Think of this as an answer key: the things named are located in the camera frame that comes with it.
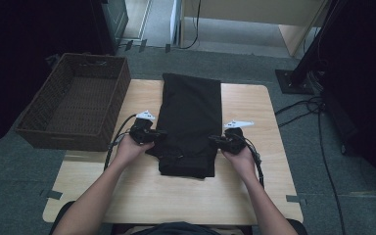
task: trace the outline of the tape on table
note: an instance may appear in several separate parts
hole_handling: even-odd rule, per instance
[[[286,202],[288,203],[299,203],[301,206],[307,206],[306,199],[301,199],[298,196],[286,195]]]
[[[63,196],[63,193],[53,191],[53,190],[42,190],[40,196],[44,198],[60,200],[61,197]]]

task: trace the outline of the folded black garment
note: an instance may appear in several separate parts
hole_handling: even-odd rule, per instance
[[[167,137],[147,153],[160,160],[162,175],[214,177],[217,149],[208,137],[222,133],[221,82],[173,73],[163,79],[157,129]]]

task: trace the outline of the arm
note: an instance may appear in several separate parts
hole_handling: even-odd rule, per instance
[[[292,225],[270,200],[256,177],[252,153],[244,148],[238,155],[222,152],[246,185],[262,234],[297,234]]]
[[[124,169],[154,143],[138,145],[125,135],[109,167],[64,214],[54,234],[95,234],[112,200]]]

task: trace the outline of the person's left hand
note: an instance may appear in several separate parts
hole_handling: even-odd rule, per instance
[[[112,164],[125,168],[142,153],[154,147],[154,145],[154,142],[137,144],[130,135],[125,134],[117,146],[116,156]]]

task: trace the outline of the gray carpet floor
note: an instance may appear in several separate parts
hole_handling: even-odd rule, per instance
[[[120,49],[128,58],[132,78],[161,79],[175,72],[227,83],[261,84],[268,88],[275,111],[307,95],[282,94],[274,70],[293,70],[299,61],[182,51],[163,48]],[[299,106],[277,117],[278,123],[306,112]],[[46,199],[65,151],[33,149],[12,128],[0,140],[0,234],[48,234],[51,223],[42,219]],[[341,203],[347,234],[376,234],[376,169],[358,156],[343,156],[341,142],[328,113],[321,115],[326,163]],[[318,116],[310,115],[280,128],[309,234],[342,234],[339,211],[319,146]],[[109,225],[99,234],[109,234]]]

